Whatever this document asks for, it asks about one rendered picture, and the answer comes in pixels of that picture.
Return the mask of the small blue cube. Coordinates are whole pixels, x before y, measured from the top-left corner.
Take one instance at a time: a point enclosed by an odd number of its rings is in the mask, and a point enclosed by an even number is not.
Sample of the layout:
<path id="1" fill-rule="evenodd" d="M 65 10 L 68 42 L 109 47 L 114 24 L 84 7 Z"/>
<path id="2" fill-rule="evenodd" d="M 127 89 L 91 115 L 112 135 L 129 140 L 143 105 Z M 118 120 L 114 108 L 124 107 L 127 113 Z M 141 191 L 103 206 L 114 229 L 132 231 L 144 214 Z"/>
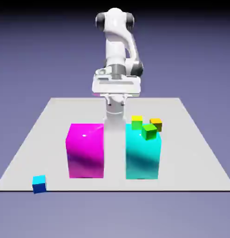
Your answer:
<path id="1" fill-rule="evenodd" d="M 46 176 L 45 175 L 33 176 L 32 187 L 34 194 L 46 192 L 47 191 Z"/>

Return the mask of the small yellow cube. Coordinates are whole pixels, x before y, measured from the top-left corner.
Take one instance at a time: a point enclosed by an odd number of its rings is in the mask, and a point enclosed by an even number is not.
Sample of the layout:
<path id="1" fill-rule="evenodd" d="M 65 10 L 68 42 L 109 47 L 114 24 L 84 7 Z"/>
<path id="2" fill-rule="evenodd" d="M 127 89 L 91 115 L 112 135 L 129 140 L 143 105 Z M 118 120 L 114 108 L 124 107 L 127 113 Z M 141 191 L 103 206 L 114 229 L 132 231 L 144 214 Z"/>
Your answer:
<path id="1" fill-rule="evenodd" d="M 141 130 L 142 122 L 143 122 L 142 115 L 132 115 L 131 118 L 132 130 Z"/>

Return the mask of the large magenta box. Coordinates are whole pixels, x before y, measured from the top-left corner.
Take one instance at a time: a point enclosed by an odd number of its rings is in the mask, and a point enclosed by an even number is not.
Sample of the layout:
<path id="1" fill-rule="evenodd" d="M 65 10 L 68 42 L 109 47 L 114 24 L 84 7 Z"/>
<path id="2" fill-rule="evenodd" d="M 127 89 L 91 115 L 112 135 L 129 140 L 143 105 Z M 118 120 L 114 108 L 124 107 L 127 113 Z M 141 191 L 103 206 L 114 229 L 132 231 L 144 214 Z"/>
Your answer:
<path id="1" fill-rule="evenodd" d="M 66 137 L 71 179 L 104 177 L 104 124 L 73 123 Z"/>

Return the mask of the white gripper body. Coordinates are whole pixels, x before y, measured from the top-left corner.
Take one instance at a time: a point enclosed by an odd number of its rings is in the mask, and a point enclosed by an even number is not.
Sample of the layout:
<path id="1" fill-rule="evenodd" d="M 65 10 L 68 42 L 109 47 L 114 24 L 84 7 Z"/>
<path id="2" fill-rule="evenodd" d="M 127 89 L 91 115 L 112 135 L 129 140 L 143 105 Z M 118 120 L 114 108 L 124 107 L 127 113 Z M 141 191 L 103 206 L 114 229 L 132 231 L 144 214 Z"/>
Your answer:
<path id="1" fill-rule="evenodd" d="M 139 96 L 141 92 L 141 78 L 122 75 L 121 79 L 112 79 L 111 74 L 94 75 L 92 83 L 94 94 L 125 94 Z"/>

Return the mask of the large cyan box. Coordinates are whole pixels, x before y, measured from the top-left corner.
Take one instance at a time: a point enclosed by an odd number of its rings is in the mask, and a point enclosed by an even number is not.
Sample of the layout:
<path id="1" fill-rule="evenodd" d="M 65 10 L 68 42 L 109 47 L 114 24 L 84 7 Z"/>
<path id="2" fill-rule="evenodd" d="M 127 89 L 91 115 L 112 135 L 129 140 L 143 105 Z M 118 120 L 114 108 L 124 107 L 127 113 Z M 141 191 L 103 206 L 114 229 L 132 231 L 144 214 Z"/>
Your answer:
<path id="1" fill-rule="evenodd" d="M 160 133 L 146 140 L 141 130 L 126 124 L 126 179 L 158 179 L 162 140 Z"/>

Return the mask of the small green cube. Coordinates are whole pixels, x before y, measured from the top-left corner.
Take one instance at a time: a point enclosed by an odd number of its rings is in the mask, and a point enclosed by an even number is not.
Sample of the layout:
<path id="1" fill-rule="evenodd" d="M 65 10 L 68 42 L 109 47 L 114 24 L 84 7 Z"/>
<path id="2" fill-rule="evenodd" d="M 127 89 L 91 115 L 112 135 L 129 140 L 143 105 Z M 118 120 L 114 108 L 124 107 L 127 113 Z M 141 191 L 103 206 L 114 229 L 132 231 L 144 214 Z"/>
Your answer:
<path id="1" fill-rule="evenodd" d="M 145 124 L 142 126 L 141 135 L 145 140 L 155 139 L 157 127 L 154 124 Z"/>

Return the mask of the small orange cube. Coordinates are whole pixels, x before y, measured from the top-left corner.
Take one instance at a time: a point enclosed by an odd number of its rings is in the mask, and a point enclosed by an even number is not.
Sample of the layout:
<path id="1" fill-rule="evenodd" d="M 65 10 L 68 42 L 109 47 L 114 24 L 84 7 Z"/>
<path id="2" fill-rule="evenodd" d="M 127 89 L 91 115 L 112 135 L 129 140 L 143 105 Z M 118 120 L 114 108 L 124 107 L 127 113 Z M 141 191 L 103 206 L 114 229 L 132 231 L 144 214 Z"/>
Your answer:
<path id="1" fill-rule="evenodd" d="M 162 120 L 160 118 L 151 118 L 149 121 L 157 128 L 158 132 L 162 131 Z"/>

